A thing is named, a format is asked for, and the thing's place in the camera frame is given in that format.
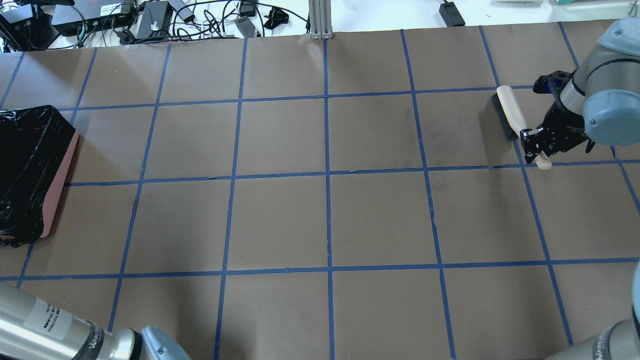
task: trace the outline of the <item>white brush handle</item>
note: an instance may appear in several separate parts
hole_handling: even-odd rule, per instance
[[[513,93],[513,89],[510,86],[502,85],[497,89],[497,93],[500,99],[500,105],[502,105],[504,114],[507,116],[509,126],[511,126],[511,129],[515,131],[519,137],[520,130],[527,129],[528,126],[524,115],[522,115],[522,110],[518,105],[516,96]],[[549,170],[551,168],[551,161],[543,152],[536,156],[534,162],[540,170]]]

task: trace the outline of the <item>metal post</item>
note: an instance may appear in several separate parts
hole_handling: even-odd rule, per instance
[[[311,39],[333,38],[331,26],[331,0],[309,0]]]

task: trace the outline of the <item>plug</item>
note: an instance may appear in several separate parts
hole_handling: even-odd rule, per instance
[[[465,19],[462,19],[462,15],[453,1],[444,0],[444,3],[440,4],[440,16],[448,28],[465,25]]]

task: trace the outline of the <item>black plastic bag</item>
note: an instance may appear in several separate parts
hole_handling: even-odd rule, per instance
[[[42,204],[74,133],[51,105],[0,110],[0,246],[39,239]]]

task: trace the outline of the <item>warning label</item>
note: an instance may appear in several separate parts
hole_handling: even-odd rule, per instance
[[[24,327],[62,340],[67,335],[74,316],[42,299],[36,299]]]

